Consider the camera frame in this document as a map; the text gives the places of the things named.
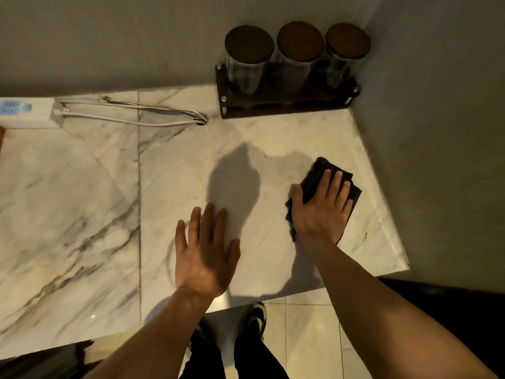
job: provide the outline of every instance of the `left hand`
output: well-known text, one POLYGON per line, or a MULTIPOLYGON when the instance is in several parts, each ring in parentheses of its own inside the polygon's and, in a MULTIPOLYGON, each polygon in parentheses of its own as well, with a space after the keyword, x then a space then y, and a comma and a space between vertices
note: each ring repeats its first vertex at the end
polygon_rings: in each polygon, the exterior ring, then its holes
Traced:
POLYGON ((228 212, 221 209, 214 220, 214 205, 208 203, 200 223, 199 207, 195 207, 186 224, 180 220, 175 230, 175 285, 188 288, 212 299, 228 288, 240 258, 240 241, 233 240, 230 252, 224 252, 224 233, 228 212))

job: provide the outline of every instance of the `wooden lid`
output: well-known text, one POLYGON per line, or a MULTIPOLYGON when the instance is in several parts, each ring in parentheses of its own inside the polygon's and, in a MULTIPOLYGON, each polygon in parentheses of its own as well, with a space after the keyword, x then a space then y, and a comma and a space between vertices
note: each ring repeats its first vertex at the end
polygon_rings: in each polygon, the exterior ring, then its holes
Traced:
POLYGON ((274 40, 270 35, 250 25, 230 30, 224 39, 224 46, 231 58, 247 65, 264 63, 274 52, 274 40))
POLYGON ((342 59, 360 59, 368 54, 372 45, 370 37, 353 24, 335 24, 326 32, 326 45, 330 52, 342 59))
POLYGON ((277 45, 288 59, 311 63, 323 53, 324 38, 312 25, 293 21, 281 28, 277 35, 277 45))

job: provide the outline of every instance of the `power cord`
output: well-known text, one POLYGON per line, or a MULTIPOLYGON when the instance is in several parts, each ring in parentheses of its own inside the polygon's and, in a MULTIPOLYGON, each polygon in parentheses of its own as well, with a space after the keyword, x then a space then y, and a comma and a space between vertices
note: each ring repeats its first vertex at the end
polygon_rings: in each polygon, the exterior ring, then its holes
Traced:
POLYGON ((205 125, 209 122, 208 117, 194 110, 190 109, 175 109, 170 108, 168 106, 163 105, 147 105, 142 104, 136 101, 131 100, 123 100, 123 101, 115 101, 108 96, 100 95, 97 98, 78 98, 78 99, 59 99, 58 100, 64 106, 68 103, 78 103, 78 104, 91 104, 91 105, 102 105, 102 106, 113 106, 116 108, 134 108, 140 109, 147 112, 164 114, 164 115, 180 115, 189 118, 189 120, 184 121, 176 121, 176 122, 164 122, 164 123, 148 123, 148 122, 137 122, 131 120, 124 120, 122 118, 108 117, 108 116, 100 116, 97 114, 85 114, 85 113, 76 113, 71 112, 68 108, 55 109, 54 112, 60 116, 64 117, 83 117, 83 118, 92 118, 98 120, 106 120, 106 121, 114 121, 114 122, 122 122, 125 124, 139 125, 139 126, 150 126, 150 127, 168 127, 168 126, 178 126, 178 125, 188 125, 188 124, 196 124, 196 125, 205 125))

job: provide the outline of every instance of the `shoe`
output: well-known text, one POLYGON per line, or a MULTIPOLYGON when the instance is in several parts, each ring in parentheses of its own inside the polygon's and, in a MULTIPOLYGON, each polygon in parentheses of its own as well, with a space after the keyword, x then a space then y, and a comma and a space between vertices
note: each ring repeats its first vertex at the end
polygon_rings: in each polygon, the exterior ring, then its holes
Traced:
POLYGON ((188 343, 188 348, 190 351, 193 352, 192 348, 194 346, 202 346, 205 344, 214 344, 212 334, 209 330, 209 327, 205 323, 205 321, 202 319, 198 326, 193 331, 193 334, 191 335, 191 339, 189 340, 188 343))
POLYGON ((252 310, 245 319, 244 332, 252 332, 261 339, 267 325, 267 308, 262 302, 252 305, 252 310))

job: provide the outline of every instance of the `power strip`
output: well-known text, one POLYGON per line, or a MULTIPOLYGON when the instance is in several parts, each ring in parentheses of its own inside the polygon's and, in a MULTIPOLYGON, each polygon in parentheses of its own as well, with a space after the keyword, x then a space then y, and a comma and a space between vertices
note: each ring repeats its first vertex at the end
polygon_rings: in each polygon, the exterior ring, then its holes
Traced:
POLYGON ((63 109, 54 98, 0 97, 0 126, 6 129, 57 129, 65 120, 57 111, 63 109))

